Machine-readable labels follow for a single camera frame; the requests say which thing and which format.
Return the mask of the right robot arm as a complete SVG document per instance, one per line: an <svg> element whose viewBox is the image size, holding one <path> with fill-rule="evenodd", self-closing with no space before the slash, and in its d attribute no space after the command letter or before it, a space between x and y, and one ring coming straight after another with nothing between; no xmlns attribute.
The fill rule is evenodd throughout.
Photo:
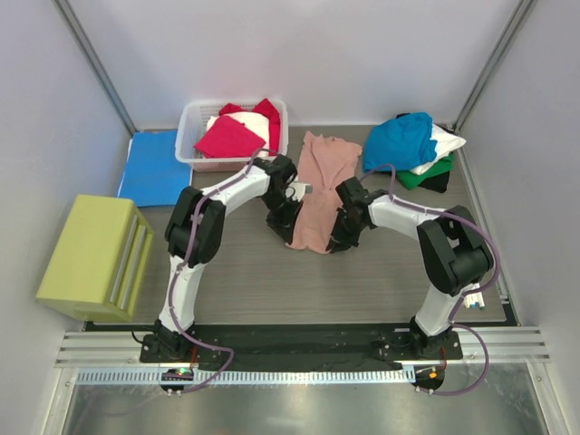
<svg viewBox="0 0 580 435"><path fill-rule="evenodd" d="M481 284L489 271L499 272L491 240L461 206L426 208L386 190L371 193L356 178L342 182L336 192L342 205L327 246L329 252L358 246L366 228L387 228L419 243L430 287L410 320L409 347L419 358L436 357L465 296L490 286Z"/></svg>

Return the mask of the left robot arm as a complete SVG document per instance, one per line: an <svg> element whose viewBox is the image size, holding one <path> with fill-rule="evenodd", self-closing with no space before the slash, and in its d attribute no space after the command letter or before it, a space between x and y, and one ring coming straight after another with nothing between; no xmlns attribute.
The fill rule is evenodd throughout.
<svg viewBox="0 0 580 435"><path fill-rule="evenodd" d="M287 156L253 158L215 186L184 188L165 230L170 278L164 306L141 345L142 362L183 362L192 351L187 333L195 323L201 277L221 246L226 217L254 198L268 209L266 223L282 240L293 240L303 194L297 169Z"/></svg>

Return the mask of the pink t-shirt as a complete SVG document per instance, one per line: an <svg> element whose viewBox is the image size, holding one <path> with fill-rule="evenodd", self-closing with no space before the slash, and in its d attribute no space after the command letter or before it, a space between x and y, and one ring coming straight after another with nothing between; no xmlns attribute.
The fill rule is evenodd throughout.
<svg viewBox="0 0 580 435"><path fill-rule="evenodd" d="M312 187L303 197L293 240L295 250L326 254L338 208L342 206L336 188L355 176L361 145L308 131L298 161L298 180Z"/></svg>

